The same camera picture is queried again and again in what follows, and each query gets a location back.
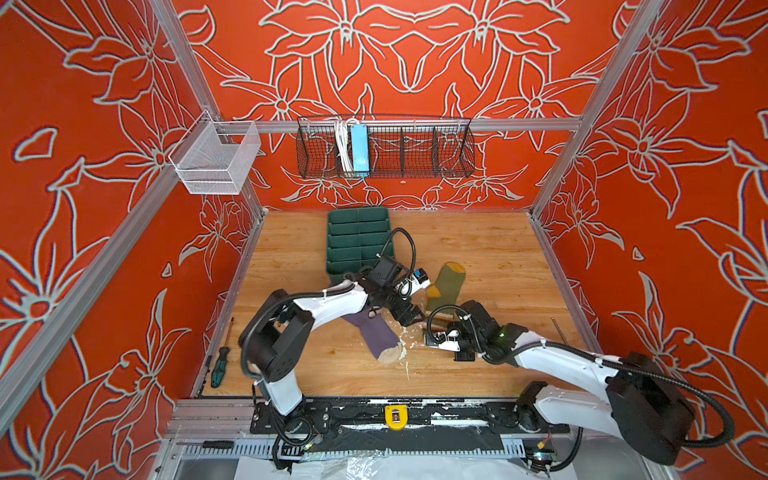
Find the green striped sock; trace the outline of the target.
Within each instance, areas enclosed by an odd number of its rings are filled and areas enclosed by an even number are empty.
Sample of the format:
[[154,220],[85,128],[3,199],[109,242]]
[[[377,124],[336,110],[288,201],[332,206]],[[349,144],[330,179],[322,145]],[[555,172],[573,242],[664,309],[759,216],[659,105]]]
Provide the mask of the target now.
[[466,269],[457,262],[446,262],[437,279],[427,288],[426,310],[431,314],[438,307],[455,304],[466,279]]

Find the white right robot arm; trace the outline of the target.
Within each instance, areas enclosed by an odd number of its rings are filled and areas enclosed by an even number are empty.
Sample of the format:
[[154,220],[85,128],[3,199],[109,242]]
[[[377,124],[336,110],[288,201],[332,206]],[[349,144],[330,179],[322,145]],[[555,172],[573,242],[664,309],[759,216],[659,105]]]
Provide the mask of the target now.
[[500,325],[477,301],[451,305],[454,319],[442,331],[427,316],[425,343],[454,353],[544,373],[567,383],[530,383],[516,401],[519,425],[537,431],[572,425],[623,440],[646,459],[672,465],[680,451],[718,448],[735,435],[735,422],[710,394],[664,374],[647,356],[584,351],[528,328]]

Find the purple sock beige toe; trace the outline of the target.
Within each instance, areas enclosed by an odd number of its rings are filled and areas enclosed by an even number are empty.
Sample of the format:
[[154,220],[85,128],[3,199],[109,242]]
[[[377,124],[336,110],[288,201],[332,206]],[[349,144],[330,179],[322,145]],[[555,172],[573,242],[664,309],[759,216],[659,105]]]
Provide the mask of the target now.
[[366,308],[358,313],[345,315],[343,319],[359,330],[372,356],[379,363],[393,364],[405,353],[399,337],[381,314]]

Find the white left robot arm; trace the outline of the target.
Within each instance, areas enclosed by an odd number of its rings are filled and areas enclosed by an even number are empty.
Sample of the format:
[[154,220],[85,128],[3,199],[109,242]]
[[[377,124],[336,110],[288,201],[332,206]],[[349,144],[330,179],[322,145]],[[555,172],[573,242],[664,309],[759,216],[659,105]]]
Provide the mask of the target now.
[[278,414],[287,417],[303,400],[295,369],[315,330],[343,319],[359,330],[376,360],[391,363],[404,348],[381,312],[389,312],[403,327],[423,321],[413,296],[430,284],[425,270],[384,255],[372,267],[346,273],[340,283],[321,291],[275,290],[238,339],[243,374]]

